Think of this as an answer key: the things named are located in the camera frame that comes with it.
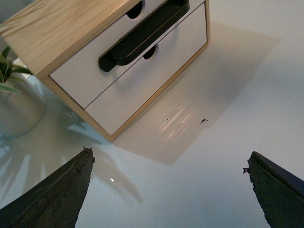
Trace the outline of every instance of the debris speck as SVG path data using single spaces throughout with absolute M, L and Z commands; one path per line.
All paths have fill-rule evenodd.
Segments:
M 243 168 L 243 174 L 245 174 L 245 172 L 250 173 L 250 169 L 249 168 Z
M 200 123 L 204 122 L 204 121 L 208 121 L 207 119 L 203 119 Z

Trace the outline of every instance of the potted plant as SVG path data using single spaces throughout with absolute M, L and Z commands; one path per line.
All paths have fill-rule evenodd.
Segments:
M 32 73 L 15 65 L 9 52 L 7 47 L 0 54 L 0 135 L 18 136 L 40 120 L 46 104 L 23 76 Z

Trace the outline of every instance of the black drawer handle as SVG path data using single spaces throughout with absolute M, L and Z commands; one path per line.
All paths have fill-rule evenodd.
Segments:
M 99 67 L 109 72 L 135 60 L 190 9 L 189 0 L 168 0 L 99 57 Z

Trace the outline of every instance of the white drawer front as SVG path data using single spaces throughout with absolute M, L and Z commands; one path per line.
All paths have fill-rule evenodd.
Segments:
M 158 43 L 153 59 L 140 58 L 85 110 L 112 135 L 206 42 L 203 3 Z
M 126 15 L 122 16 L 53 72 L 50 77 L 81 107 L 87 107 L 140 58 L 138 57 L 128 65 L 116 66 L 107 73 L 99 68 L 99 57 L 163 2 L 164 0 L 144 1 L 144 9 L 139 17 L 130 19 Z M 188 13 L 202 2 L 202 0 L 190 0 Z

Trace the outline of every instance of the white plant pot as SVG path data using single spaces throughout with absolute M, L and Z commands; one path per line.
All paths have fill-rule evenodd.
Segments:
M 22 74 L 13 73 L 25 82 L 8 79 L 6 84 L 18 89 L 20 93 L 0 91 L 0 135 L 19 136 L 41 119 L 46 102 Z

